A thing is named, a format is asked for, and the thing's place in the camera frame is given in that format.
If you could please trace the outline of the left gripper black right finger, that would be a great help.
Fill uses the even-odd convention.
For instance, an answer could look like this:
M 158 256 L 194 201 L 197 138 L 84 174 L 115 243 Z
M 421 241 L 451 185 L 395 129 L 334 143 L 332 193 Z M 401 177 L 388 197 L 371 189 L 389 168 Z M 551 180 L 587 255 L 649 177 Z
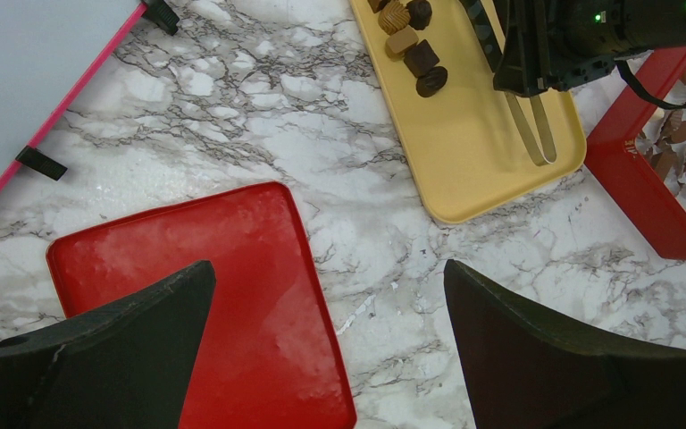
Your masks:
M 444 268 L 449 318 L 480 428 L 686 428 L 686 349 L 638 341 Z

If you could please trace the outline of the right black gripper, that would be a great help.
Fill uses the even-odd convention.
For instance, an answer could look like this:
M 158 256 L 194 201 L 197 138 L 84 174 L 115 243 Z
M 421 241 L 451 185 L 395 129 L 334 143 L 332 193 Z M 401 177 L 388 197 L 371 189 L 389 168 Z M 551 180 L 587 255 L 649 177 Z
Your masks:
M 497 91 L 534 97 L 608 75 L 648 50 L 686 46 L 686 1 L 480 1 L 462 6 Z

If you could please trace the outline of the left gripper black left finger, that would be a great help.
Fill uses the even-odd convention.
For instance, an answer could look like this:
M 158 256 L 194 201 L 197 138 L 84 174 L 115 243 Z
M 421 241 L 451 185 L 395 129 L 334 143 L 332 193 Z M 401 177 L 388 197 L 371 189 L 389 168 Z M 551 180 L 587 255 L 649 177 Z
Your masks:
M 175 428 L 216 279 L 199 261 L 0 341 L 0 428 Z

